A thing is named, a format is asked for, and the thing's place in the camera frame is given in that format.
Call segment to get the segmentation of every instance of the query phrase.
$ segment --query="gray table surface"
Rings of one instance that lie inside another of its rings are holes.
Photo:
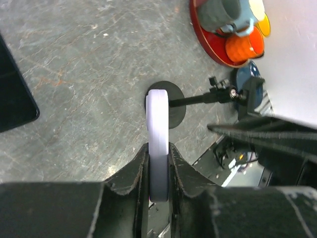
[[[40,108],[0,134],[0,182],[104,180],[147,142],[144,93],[176,83],[185,96],[224,79],[200,46],[183,0],[0,0],[0,31]],[[194,162],[234,122],[231,104],[188,106],[170,141]]]

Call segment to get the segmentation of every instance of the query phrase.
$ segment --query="mug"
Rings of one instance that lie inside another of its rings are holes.
[[[271,34],[271,24],[269,22],[267,14],[265,14],[264,20],[259,21],[255,26],[261,31],[264,37],[269,37]]]
[[[265,18],[262,0],[240,0],[241,14],[233,24],[221,27],[224,33],[235,33],[239,37],[250,35],[254,25]]]
[[[240,0],[207,0],[200,4],[196,11],[200,26],[213,32],[239,18]]]
[[[233,62],[261,58],[264,56],[263,35],[257,27],[248,36],[232,35],[226,40],[225,49]]]

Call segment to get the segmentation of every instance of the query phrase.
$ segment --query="black tray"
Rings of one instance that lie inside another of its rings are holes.
[[[39,108],[0,34],[0,132],[34,121],[39,115]]]

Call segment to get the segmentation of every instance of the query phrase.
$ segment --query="red tray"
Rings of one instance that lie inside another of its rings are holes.
[[[233,62],[229,59],[226,50],[225,50],[225,41],[226,38],[216,36],[215,34],[205,31],[199,24],[196,6],[197,3],[204,2],[204,0],[190,0],[189,9],[190,17],[192,19],[193,27],[197,38],[206,51],[206,53],[218,64],[229,66],[232,68],[240,68],[245,66],[248,63],[248,60],[243,62]]]

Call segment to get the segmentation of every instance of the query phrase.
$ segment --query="black stand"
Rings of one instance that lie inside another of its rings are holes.
[[[151,85],[146,96],[152,89],[164,89],[167,91],[169,99],[169,129],[173,129],[181,124],[185,118],[187,105],[198,103],[237,102],[240,104],[238,120],[241,120],[247,115],[257,115],[254,112],[256,89],[264,83],[264,79],[251,77],[245,82],[241,92],[237,92],[229,80],[223,80],[217,83],[216,78],[212,77],[209,81],[211,85],[209,92],[199,96],[185,98],[180,88],[168,81],[160,81]]]

